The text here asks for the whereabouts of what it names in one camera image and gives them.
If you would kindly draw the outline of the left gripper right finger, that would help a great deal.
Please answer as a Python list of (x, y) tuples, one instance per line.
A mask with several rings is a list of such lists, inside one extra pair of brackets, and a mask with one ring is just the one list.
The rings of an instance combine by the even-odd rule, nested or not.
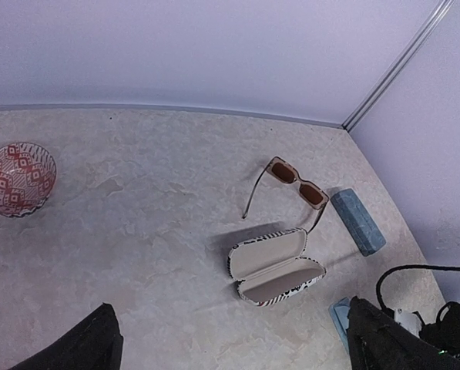
[(415, 337), (366, 299), (351, 299), (348, 320), (353, 370), (460, 370), (460, 360)]

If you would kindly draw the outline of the blue-grey hard glasses case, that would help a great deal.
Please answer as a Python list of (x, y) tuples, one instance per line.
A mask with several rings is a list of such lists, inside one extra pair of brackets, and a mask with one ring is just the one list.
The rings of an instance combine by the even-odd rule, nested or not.
[(340, 190), (331, 202), (364, 257), (386, 245), (384, 235), (353, 189)]

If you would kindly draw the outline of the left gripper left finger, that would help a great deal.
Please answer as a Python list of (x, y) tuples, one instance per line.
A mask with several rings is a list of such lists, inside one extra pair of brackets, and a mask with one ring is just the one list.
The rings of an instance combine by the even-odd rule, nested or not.
[(47, 348), (18, 363), (19, 369), (119, 370), (123, 336), (112, 305), (104, 303)]

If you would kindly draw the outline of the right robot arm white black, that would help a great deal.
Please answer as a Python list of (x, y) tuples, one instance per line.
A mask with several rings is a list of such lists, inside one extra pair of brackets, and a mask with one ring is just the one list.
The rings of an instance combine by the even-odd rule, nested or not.
[(435, 323), (422, 326), (419, 338), (460, 360), (460, 303), (446, 303)]

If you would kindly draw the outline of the blue cleaning cloth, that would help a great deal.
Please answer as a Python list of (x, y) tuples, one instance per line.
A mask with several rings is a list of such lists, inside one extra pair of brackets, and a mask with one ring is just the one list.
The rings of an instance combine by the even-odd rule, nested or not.
[(333, 303), (328, 309), (331, 320), (347, 354), (349, 354), (347, 331), (349, 327), (348, 314), (350, 311), (350, 301), (348, 297), (342, 298)]

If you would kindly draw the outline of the newspaper print glasses case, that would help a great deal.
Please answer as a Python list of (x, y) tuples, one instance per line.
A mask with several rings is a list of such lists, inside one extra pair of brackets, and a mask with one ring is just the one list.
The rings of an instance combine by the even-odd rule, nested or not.
[(288, 299), (322, 279), (327, 270), (305, 255), (308, 232), (296, 227), (240, 242), (227, 269), (240, 298), (266, 307)]

